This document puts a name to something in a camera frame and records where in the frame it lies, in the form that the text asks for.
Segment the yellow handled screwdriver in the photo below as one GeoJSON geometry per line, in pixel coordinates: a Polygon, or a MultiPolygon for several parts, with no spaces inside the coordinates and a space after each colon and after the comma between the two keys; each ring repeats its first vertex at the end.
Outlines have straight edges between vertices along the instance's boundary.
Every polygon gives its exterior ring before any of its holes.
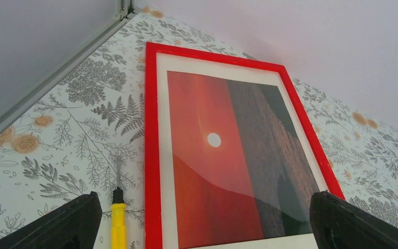
{"type": "Polygon", "coordinates": [[[121,156],[116,156],[116,188],[112,191],[111,205],[111,248],[126,249],[126,222],[125,222],[125,200],[121,188],[121,156]]]}

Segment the red picture frame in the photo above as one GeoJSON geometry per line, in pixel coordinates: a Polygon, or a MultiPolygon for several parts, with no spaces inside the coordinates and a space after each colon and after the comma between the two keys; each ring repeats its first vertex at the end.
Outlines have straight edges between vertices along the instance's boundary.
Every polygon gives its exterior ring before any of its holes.
{"type": "MultiPolygon", "coordinates": [[[[147,43],[145,73],[146,248],[180,248],[167,80],[169,71],[277,86],[309,161],[319,188],[317,192],[327,190],[339,198],[344,197],[284,66],[200,50],[147,43]]],[[[312,231],[295,236],[194,248],[316,248],[316,246],[312,231]]]]}

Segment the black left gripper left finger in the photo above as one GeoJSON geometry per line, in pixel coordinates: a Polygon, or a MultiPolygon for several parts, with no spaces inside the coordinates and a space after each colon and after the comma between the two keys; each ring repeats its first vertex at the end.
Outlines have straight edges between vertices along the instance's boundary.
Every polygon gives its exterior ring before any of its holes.
{"type": "Polygon", "coordinates": [[[83,194],[0,239],[0,248],[94,248],[102,212],[96,192],[83,194]]]}

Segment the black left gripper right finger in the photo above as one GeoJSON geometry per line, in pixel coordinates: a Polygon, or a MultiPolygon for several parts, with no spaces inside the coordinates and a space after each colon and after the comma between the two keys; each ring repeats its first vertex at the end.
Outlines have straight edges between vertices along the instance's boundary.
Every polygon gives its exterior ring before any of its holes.
{"type": "Polygon", "coordinates": [[[398,228],[327,192],[310,201],[318,248],[398,248],[398,228]]]}

